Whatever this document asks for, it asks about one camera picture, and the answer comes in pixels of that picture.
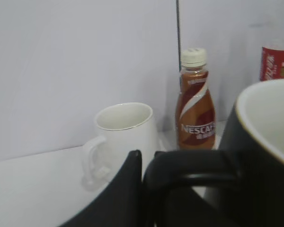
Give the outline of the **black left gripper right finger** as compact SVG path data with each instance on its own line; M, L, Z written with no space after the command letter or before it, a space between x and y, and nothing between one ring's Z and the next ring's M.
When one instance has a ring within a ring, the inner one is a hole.
M158 227L216 227L215 212L190 187L169 191L156 214Z

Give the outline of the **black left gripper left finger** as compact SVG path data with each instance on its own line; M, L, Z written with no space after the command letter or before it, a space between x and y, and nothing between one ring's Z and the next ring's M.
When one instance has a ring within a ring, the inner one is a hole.
M142 154L128 153L108 186L63 227L137 227L142 185Z

